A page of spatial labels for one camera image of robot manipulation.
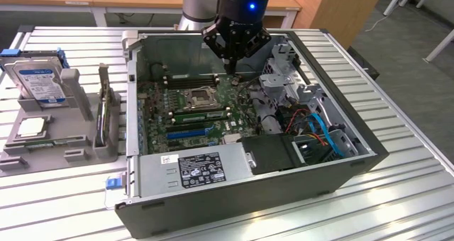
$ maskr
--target gray floor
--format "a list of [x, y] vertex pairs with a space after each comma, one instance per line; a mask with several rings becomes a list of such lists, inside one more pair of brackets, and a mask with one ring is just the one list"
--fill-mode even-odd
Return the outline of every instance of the gray floor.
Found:
[[[363, 30], [383, 15], [389, 0], [380, 0]], [[149, 15], [126, 17], [120, 24], [106, 15], [109, 26], [145, 26]], [[19, 24], [37, 26], [93, 26], [88, 13], [0, 12], [0, 48], [7, 47]], [[152, 26], [177, 23], [177, 15], [156, 14]], [[399, 7], [371, 32], [361, 32], [353, 49], [380, 73], [377, 84], [416, 123], [444, 155], [454, 161], [454, 44], [427, 64], [421, 58], [445, 37], [451, 28], [443, 27], [413, 6]]]

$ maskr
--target motherboard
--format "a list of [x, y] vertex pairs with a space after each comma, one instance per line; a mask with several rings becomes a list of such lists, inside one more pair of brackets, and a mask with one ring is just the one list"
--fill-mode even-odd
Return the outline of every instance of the motherboard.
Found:
[[137, 83], [140, 154], [233, 143], [256, 135], [261, 127], [252, 124], [256, 113], [245, 85], [238, 76]]

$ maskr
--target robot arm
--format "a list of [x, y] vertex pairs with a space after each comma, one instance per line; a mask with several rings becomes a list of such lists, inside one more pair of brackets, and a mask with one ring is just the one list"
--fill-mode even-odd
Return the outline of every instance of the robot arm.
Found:
[[[250, 57], [270, 40], [261, 23], [266, 3], [268, 0], [217, 0], [216, 5], [208, 5], [206, 0], [184, 0], [185, 19], [198, 20], [201, 23], [213, 19], [213, 24], [201, 30], [202, 41], [222, 59], [226, 74], [234, 74], [237, 60]], [[188, 15], [188, 11], [193, 9], [197, 11]], [[224, 45], [217, 42], [217, 34]]]

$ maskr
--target hard drive label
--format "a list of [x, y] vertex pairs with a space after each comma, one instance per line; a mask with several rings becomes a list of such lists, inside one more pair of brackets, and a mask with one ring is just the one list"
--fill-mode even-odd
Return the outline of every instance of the hard drive label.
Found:
[[225, 181], [218, 153], [206, 153], [177, 159], [181, 186], [197, 187]]
[[19, 70], [18, 73], [35, 100], [42, 103], [63, 101], [63, 92], [50, 69]]

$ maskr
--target aluminum table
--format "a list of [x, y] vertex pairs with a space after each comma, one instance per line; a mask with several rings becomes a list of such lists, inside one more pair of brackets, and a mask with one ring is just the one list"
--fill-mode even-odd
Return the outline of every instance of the aluminum table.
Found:
[[[106, 63], [125, 109], [124, 28], [34, 27], [11, 48], [65, 50], [88, 93], [98, 90], [96, 65]], [[319, 30], [296, 30], [389, 156], [332, 194], [145, 240], [443, 240], [454, 237], [454, 167], [347, 55]], [[308, 69], [301, 66], [312, 82]], [[0, 84], [0, 143], [15, 117], [17, 89]], [[125, 115], [121, 115], [125, 130]], [[124, 133], [120, 151], [125, 150]], [[108, 164], [0, 178], [0, 240], [133, 240], [104, 206], [104, 180], [125, 169]]]

